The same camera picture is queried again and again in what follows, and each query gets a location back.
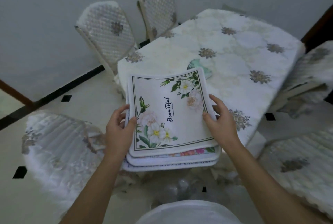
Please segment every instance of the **finger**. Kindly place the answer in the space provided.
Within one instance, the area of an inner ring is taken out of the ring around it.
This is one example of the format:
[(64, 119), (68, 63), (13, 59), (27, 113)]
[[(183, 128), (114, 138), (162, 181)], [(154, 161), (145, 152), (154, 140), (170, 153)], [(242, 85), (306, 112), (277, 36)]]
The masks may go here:
[(136, 117), (133, 116), (133, 117), (128, 121), (128, 124), (127, 124), (127, 126), (126, 126), (125, 129), (128, 129), (128, 130), (130, 130), (131, 132), (133, 132), (134, 129), (135, 129), (135, 126), (136, 126)]
[(121, 123), (119, 124), (119, 127), (124, 128), (124, 127), (125, 127), (125, 122), (124, 122), (124, 121), (121, 122)]
[(121, 113), (118, 117), (118, 123), (120, 123), (125, 118), (126, 118), (126, 113)]
[(129, 109), (130, 105), (126, 104), (123, 105), (121, 107), (119, 107), (118, 109), (114, 110), (113, 114), (111, 115), (110, 121), (113, 121), (114, 123), (117, 123), (117, 119), (119, 117), (119, 115), (124, 112), (126, 109)]
[(210, 94), (209, 98), (214, 101), (217, 105), (217, 107), (220, 109), (220, 113), (221, 114), (223, 111), (229, 111), (229, 109), (226, 107), (226, 105), (223, 103), (222, 100), (220, 100), (219, 98), (215, 97), (214, 95)]
[(203, 120), (206, 122), (208, 128), (211, 130), (214, 124), (216, 123), (207, 112), (202, 113)]
[(217, 105), (213, 105), (213, 109), (216, 113), (220, 114), (221, 110), (219, 109), (219, 107)]

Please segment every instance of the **person's right hand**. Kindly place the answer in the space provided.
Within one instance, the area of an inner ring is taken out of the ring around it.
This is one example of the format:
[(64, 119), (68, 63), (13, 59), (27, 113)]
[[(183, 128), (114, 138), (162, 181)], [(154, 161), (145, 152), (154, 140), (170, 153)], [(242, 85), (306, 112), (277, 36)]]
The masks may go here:
[(217, 141), (224, 150), (229, 146), (241, 144), (237, 135), (236, 123), (228, 108), (222, 100), (214, 95), (210, 94), (209, 97), (216, 103), (216, 105), (213, 105), (213, 109), (220, 116), (217, 121), (214, 121), (209, 113), (203, 112), (202, 116), (215, 141)]

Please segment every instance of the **white tablecloth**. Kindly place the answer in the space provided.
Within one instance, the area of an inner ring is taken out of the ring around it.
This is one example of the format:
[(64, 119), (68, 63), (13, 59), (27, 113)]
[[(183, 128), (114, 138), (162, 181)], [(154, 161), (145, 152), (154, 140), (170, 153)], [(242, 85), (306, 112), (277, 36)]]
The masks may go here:
[(212, 70), (208, 90), (234, 113), (246, 145), (280, 90), (304, 45), (270, 24), (230, 11), (207, 9), (118, 62), (127, 91), (129, 74), (183, 72), (189, 62)]

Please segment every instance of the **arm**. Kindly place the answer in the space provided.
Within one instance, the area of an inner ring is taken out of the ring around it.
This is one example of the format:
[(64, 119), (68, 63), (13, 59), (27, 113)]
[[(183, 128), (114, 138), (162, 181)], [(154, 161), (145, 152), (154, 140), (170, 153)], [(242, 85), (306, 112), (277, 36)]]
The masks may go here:
[(213, 121), (203, 113), (210, 132), (225, 150), (234, 164), (239, 177), (266, 224), (315, 224), (316, 217), (280, 186), (254, 159), (239, 141), (235, 121), (224, 103), (210, 94), (217, 104), (214, 110), (220, 114)]
[(109, 204), (114, 182), (123, 159), (131, 146), (136, 118), (124, 128), (124, 105), (114, 111), (106, 126), (105, 155), (90, 180), (68, 210), (60, 224), (101, 224)]

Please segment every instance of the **hand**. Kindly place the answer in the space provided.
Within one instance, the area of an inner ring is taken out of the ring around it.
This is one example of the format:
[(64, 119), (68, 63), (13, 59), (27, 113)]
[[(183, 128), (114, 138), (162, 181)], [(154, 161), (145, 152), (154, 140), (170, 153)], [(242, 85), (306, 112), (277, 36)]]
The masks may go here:
[(116, 156), (123, 160), (133, 140), (133, 132), (136, 125), (136, 117), (132, 117), (125, 126), (126, 109), (130, 105), (126, 104), (116, 109), (106, 126), (106, 149), (105, 156)]
[(206, 112), (203, 112), (202, 116), (215, 141), (227, 151), (228, 146), (241, 144), (237, 135), (236, 123), (222, 100), (212, 94), (209, 97), (217, 104), (213, 105), (213, 109), (219, 114), (218, 119), (214, 121)]

